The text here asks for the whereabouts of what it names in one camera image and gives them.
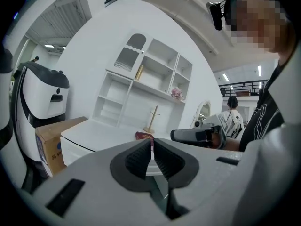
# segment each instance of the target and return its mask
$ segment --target cardboard box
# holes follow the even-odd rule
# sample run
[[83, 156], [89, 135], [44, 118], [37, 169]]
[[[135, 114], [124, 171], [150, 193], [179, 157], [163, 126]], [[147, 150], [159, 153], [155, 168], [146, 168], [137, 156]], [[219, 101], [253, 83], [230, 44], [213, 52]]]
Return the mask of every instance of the cardboard box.
[[61, 150], [61, 133], [85, 120], [86, 117], [79, 117], [35, 129], [39, 154], [48, 176], [52, 177], [66, 167]]

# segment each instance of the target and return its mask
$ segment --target black hair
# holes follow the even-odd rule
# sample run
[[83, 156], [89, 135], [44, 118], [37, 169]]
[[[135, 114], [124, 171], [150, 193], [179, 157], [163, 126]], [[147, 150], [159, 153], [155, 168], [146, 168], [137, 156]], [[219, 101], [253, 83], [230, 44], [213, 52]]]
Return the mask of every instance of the black hair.
[[236, 97], [234, 96], [229, 97], [228, 106], [230, 107], [230, 109], [235, 109], [238, 106]]
[[224, 6], [224, 17], [226, 20], [226, 24], [230, 25], [231, 31], [237, 30], [236, 21], [231, 19], [231, 2], [232, 0], [226, 0], [225, 6]]

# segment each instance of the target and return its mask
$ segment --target black shirt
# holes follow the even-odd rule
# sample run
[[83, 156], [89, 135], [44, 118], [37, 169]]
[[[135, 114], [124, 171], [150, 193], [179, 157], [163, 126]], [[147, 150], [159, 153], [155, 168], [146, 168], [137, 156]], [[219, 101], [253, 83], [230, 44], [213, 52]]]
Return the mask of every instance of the black shirt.
[[266, 133], [281, 126], [284, 122], [274, 99], [268, 91], [268, 88], [275, 81], [284, 67], [285, 65], [278, 65], [263, 90], [260, 91], [257, 107], [240, 140], [239, 150], [241, 152], [245, 151], [246, 146], [250, 141], [262, 139]]

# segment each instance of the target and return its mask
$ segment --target cabinet door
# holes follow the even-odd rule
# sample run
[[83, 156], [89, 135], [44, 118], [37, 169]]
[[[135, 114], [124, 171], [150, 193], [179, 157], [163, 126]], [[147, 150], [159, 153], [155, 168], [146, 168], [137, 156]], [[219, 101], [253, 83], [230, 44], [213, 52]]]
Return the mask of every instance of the cabinet door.
[[107, 70], [134, 79], [142, 62], [144, 51], [151, 43], [151, 37], [138, 30], [132, 30], [110, 61]]

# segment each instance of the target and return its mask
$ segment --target wooden stand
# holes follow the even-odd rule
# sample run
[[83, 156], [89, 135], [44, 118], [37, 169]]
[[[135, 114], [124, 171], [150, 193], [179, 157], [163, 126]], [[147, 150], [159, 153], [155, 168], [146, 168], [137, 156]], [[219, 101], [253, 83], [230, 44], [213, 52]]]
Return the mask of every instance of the wooden stand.
[[154, 113], [150, 111], [150, 113], [152, 113], [152, 119], [151, 119], [151, 122], [150, 122], [150, 126], [149, 127], [143, 127], [144, 131], [146, 131], [148, 133], [151, 133], [151, 134], [155, 133], [155, 131], [151, 129], [151, 126], [152, 126], [152, 123], [154, 122], [155, 116], [157, 116], [156, 115], [157, 109], [158, 109], [158, 105], [156, 106], [156, 109], [155, 109]]

